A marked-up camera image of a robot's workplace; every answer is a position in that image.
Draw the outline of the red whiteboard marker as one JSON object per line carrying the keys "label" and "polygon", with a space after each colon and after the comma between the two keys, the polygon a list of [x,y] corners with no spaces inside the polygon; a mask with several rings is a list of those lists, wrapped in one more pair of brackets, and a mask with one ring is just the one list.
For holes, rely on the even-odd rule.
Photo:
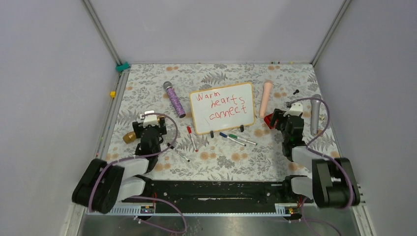
{"label": "red whiteboard marker", "polygon": [[198,148],[196,146],[196,143],[195,143],[192,131],[191,131],[191,127],[187,126],[187,131],[188,131],[188,134],[190,136],[190,139],[191,139],[191,142],[192,142],[192,145],[193,145],[193,148],[194,148],[195,152],[198,152]]}

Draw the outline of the yellow framed whiteboard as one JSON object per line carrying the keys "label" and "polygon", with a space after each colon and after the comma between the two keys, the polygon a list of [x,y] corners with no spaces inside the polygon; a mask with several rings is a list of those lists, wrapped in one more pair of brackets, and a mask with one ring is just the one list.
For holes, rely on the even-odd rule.
{"label": "yellow framed whiteboard", "polygon": [[219,132],[255,123],[253,85],[239,83],[189,94],[195,133]]}

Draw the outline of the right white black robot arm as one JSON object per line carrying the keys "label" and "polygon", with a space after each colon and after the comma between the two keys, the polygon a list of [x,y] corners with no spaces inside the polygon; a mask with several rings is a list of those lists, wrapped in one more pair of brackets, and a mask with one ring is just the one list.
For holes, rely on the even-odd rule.
{"label": "right white black robot arm", "polygon": [[292,175],[285,178],[284,200],[293,203],[307,197],[320,208],[347,208],[360,203],[360,192],[352,165],[347,158],[332,158],[311,150],[303,140],[304,120],[275,109],[264,118],[270,129],[280,131],[282,153],[292,163],[310,170],[311,177]]}

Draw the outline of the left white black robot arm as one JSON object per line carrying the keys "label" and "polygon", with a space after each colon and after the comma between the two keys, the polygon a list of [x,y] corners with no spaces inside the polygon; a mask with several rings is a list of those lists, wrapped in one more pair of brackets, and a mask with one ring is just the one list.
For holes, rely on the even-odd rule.
{"label": "left white black robot arm", "polygon": [[140,202],[152,197],[152,188],[138,176],[149,173],[158,162],[163,135],[167,133],[165,118],[151,115],[142,122],[133,122],[133,137],[139,139],[135,154],[112,164],[93,159],[72,193],[72,202],[90,211],[106,214],[120,202],[134,195]]}

